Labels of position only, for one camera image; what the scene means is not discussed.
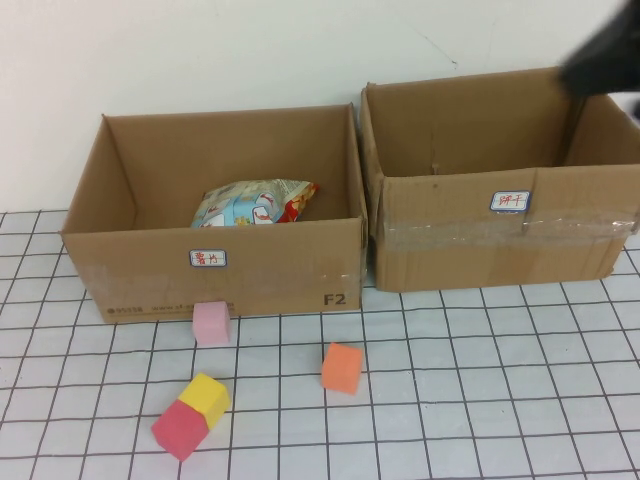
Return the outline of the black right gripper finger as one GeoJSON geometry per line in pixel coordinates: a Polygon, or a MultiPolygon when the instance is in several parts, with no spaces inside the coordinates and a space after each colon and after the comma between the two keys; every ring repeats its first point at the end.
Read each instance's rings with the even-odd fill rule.
{"type": "Polygon", "coordinates": [[[562,76],[638,76],[639,2],[626,1],[607,24],[573,52],[562,76]]]}
{"type": "Polygon", "coordinates": [[[559,70],[565,90],[580,97],[639,90],[639,56],[616,53],[575,55],[559,70]]]}

